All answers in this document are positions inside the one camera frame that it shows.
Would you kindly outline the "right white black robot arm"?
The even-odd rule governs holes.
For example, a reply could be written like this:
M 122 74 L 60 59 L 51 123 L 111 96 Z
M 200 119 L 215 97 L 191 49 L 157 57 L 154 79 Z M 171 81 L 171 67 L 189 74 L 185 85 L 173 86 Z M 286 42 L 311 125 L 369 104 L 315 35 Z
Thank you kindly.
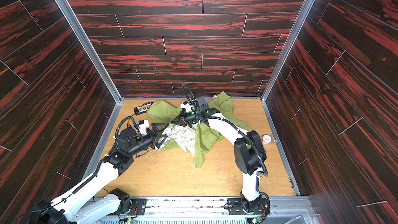
M 262 201 L 260 177 L 268 176 L 264 164 L 266 152 L 258 132 L 246 131 L 238 127 L 215 108 L 202 112 L 186 112 L 183 109 L 171 123 L 183 127 L 205 123 L 232 143 L 236 166 L 243 174 L 240 204 L 244 212 L 248 214 L 255 212 Z

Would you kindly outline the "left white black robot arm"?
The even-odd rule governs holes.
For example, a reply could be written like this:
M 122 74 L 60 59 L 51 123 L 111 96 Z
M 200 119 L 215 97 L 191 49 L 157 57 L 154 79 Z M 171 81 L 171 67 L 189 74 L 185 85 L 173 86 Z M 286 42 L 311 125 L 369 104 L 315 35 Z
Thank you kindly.
M 86 205 L 107 184 L 121 176 L 142 151 L 161 147 L 166 140 L 168 124 L 153 123 L 141 133 L 138 125 L 129 125 L 115 133 L 115 142 L 101 159 L 95 171 L 66 193 L 46 202 L 41 201 L 23 219 L 29 224 L 93 224 L 109 214 L 136 215 L 128 193 L 121 189 L 110 191 L 104 198 Z

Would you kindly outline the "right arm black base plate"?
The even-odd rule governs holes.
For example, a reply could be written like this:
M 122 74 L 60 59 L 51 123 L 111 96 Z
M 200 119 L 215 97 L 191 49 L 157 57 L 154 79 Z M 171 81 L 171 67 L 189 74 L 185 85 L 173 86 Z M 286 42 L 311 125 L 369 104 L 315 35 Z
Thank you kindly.
M 268 215 L 269 202 L 265 197 L 259 196 L 253 201 L 246 198 L 228 198 L 223 208 L 228 210 L 230 215 Z

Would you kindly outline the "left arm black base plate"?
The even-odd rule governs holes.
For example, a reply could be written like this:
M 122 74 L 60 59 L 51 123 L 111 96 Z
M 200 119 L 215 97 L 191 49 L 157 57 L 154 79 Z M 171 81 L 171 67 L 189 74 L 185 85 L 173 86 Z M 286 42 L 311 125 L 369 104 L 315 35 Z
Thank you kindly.
M 122 199 L 117 210 L 119 215 L 143 216 L 146 211 L 147 199 L 125 198 Z

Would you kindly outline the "green jacket with cartoon print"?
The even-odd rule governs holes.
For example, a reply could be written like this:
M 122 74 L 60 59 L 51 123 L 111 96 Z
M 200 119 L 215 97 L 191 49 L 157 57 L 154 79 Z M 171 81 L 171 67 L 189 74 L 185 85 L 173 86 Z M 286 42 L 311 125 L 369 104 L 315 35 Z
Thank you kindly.
M 225 92 L 215 95 L 209 100 L 208 105 L 211 108 L 216 108 L 239 128 L 249 132 L 252 131 L 252 128 L 247 123 L 233 115 L 234 104 L 230 96 Z M 167 135 L 167 139 L 159 150 L 181 148 L 185 152 L 190 152 L 194 156 L 193 166 L 197 169 L 202 166 L 204 155 L 211 150 L 215 143 L 223 140 L 224 136 L 204 123 L 194 124 L 192 128 L 171 124 L 171 121 L 180 114 L 181 110 L 181 107 L 176 108 L 165 101 L 157 101 L 150 107 L 147 115 L 154 123 L 169 124 L 169 127 L 164 132 Z

